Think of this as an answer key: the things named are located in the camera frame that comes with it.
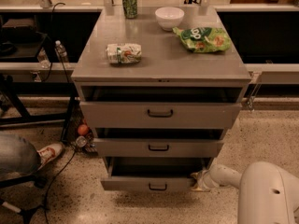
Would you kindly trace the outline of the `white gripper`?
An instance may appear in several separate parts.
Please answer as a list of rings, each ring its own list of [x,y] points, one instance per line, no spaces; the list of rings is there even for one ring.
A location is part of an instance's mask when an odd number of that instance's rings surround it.
[[[197,180],[197,183],[191,187],[192,191],[211,190],[219,186],[219,184],[212,179],[208,170],[191,173],[190,176]]]

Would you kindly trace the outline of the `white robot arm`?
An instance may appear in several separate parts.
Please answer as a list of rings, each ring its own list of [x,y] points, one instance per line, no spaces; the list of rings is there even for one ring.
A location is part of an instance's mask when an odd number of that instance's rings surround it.
[[[239,190],[237,224],[298,224],[299,178],[273,163],[254,162],[242,174],[216,164],[191,177],[196,191],[220,186]]]

